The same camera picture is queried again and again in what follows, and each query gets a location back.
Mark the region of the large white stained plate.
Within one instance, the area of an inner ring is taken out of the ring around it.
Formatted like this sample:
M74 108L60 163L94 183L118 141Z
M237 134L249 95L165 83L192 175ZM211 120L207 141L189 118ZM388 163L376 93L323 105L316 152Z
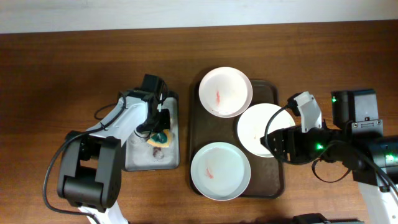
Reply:
M268 148L261 144L261 138L271 116L280 106L270 103L260 103L249 107L239 118L237 135L240 143L250 153L259 157L273 157Z

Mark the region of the green and yellow sponge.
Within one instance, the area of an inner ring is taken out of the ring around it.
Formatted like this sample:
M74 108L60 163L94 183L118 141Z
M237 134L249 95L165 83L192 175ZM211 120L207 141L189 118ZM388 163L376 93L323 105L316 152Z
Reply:
M165 129L159 133L150 135L147 143L154 147L164 148L169 147L172 141L172 133L169 129Z

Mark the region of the pale blue-white plate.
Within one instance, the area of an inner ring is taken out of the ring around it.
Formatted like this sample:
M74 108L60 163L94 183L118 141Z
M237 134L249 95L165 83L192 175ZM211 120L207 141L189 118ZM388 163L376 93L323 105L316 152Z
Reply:
M228 201L243 194L251 180L251 166L238 147L227 142L213 142L194 155L190 176L203 196Z

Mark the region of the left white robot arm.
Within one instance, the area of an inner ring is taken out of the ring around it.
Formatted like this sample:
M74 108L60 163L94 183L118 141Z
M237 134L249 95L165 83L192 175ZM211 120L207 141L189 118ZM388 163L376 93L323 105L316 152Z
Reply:
M116 106L84 132L71 131L61 147L58 196L92 223L127 223L117 198L126 168L127 140L148 139L170 128L170 112L161 106L168 94L158 76L145 75L139 88L118 96Z

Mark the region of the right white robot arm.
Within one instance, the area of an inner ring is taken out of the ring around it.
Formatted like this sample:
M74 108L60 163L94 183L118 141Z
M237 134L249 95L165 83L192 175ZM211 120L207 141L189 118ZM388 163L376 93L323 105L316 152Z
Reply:
M375 90L333 91L331 103L335 129L313 95L294 94L271 119L290 109L301 123L265 131L261 144L286 164L315 170L320 161L341 162L358 183L371 222L397 223L397 136L383 134Z

